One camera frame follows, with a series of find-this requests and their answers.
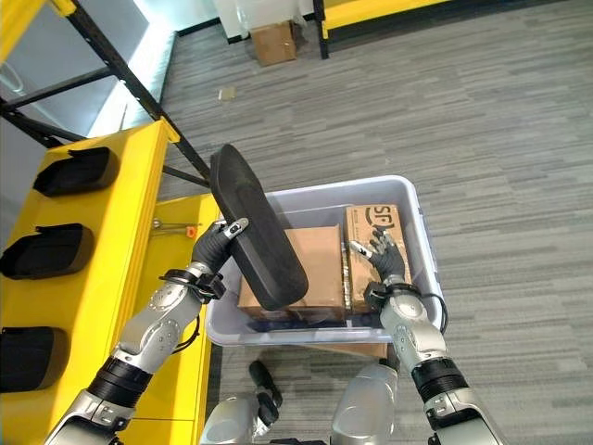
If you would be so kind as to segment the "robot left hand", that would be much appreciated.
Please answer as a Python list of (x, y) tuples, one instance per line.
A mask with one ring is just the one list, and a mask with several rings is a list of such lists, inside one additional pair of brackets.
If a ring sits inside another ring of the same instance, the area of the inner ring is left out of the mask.
[(196, 241), (191, 262), (200, 264), (209, 274), (217, 273), (231, 255), (232, 241), (248, 225), (248, 218), (240, 218), (234, 222), (215, 221)]

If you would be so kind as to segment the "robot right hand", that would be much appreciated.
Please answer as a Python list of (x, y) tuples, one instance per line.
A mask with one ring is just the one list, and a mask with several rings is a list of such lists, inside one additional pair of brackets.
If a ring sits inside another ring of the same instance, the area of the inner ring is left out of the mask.
[(394, 239), (387, 231), (375, 228), (368, 247), (358, 240), (350, 240), (348, 244), (353, 251), (372, 265), (386, 286), (406, 282), (405, 261)]

